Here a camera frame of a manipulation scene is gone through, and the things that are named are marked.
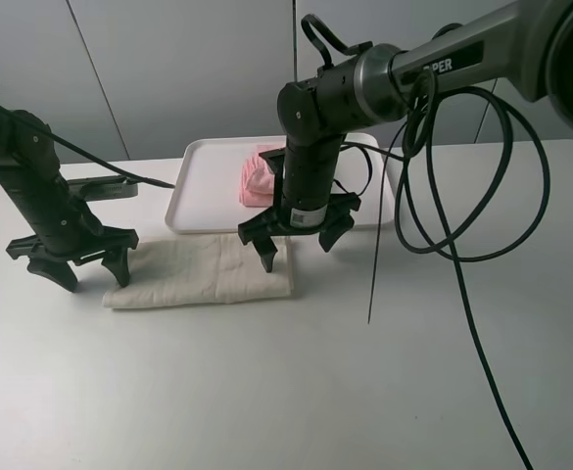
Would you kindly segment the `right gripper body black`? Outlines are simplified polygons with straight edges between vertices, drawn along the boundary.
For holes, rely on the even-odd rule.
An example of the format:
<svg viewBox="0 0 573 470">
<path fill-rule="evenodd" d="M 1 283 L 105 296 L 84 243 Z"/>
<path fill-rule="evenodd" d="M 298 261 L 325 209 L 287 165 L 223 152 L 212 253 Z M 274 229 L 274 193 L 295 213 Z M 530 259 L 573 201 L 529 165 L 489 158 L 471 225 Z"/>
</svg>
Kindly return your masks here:
<svg viewBox="0 0 573 470">
<path fill-rule="evenodd" d="M 359 210 L 354 192 L 334 194 L 332 186 L 342 143 L 311 146 L 286 143 L 282 194 L 272 206 L 238 226 L 243 244 L 255 238 L 318 234 L 338 216 Z"/>
</svg>

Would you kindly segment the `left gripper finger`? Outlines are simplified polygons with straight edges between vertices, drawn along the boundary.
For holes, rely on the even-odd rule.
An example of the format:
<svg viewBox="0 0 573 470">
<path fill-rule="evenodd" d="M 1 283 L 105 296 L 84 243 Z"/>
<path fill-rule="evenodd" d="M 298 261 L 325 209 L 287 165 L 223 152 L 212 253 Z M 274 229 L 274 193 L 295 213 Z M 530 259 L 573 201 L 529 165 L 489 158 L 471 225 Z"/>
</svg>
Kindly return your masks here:
<svg viewBox="0 0 573 470">
<path fill-rule="evenodd" d="M 120 287 L 124 288 L 129 284 L 128 248 L 106 251 L 101 264 L 113 274 Z"/>
<path fill-rule="evenodd" d="M 31 258 L 27 265 L 27 271 L 52 281 L 68 292 L 74 292 L 78 284 L 75 274 L 66 262 Z"/>
</svg>

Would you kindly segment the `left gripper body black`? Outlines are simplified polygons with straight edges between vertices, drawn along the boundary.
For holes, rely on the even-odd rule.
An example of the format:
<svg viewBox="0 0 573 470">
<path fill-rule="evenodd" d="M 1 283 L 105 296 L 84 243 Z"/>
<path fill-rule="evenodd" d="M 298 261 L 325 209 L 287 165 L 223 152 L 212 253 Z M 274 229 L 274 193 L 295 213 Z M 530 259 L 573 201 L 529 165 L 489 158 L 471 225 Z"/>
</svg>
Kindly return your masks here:
<svg viewBox="0 0 573 470">
<path fill-rule="evenodd" d="M 12 259 L 80 261 L 116 248 L 137 247 L 135 230 L 103 225 L 60 174 L 46 180 L 29 170 L 6 170 L 4 191 L 33 231 L 9 243 Z"/>
</svg>

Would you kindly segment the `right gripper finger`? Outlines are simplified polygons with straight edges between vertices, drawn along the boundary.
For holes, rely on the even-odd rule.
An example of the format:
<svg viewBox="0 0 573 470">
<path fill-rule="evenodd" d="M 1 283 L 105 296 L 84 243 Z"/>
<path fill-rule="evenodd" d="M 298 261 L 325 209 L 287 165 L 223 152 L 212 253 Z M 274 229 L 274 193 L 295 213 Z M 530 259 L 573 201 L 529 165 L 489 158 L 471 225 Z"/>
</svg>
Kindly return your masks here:
<svg viewBox="0 0 573 470">
<path fill-rule="evenodd" d="M 354 219 L 348 213 L 338 216 L 326 225 L 318 235 L 318 243 L 325 253 L 329 253 L 336 242 L 354 227 Z"/>
<path fill-rule="evenodd" d="M 273 262 L 278 250 L 270 237 L 255 238 L 252 244 L 261 259 L 261 264 L 265 272 L 270 273 L 273 269 Z"/>
</svg>

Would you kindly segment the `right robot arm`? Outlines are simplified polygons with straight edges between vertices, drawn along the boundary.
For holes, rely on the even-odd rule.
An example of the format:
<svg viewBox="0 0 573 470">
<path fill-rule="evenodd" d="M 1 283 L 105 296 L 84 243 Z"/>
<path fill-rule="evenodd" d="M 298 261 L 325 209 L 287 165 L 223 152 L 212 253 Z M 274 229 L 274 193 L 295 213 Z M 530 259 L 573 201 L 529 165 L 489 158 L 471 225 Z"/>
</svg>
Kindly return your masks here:
<svg viewBox="0 0 573 470">
<path fill-rule="evenodd" d="M 317 16 L 301 21 L 323 64 L 277 97 L 285 146 L 263 153 L 274 176 L 270 208 L 238 228 L 271 270 L 277 236 L 316 235 L 329 251 L 353 225 L 353 193 L 332 190 L 348 133 L 407 118 L 484 81 L 507 79 L 528 102 L 549 98 L 573 128 L 573 1 L 516 1 L 468 24 L 454 23 L 404 51 L 344 44 Z"/>
</svg>

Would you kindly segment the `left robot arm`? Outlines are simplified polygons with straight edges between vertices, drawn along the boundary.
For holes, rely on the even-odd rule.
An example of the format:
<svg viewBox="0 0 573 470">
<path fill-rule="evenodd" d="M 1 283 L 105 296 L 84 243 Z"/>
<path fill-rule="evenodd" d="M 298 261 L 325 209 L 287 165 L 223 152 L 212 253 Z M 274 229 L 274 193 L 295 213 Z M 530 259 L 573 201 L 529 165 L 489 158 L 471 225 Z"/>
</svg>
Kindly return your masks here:
<svg viewBox="0 0 573 470">
<path fill-rule="evenodd" d="M 49 126 L 25 111 L 0 110 L 0 186 L 32 230 L 6 248 L 12 259 L 26 257 L 28 272 L 72 292 L 72 268 L 98 260 L 122 287 L 128 285 L 128 253 L 136 249 L 133 229 L 105 226 L 88 204 L 121 177 L 66 180 Z"/>
</svg>

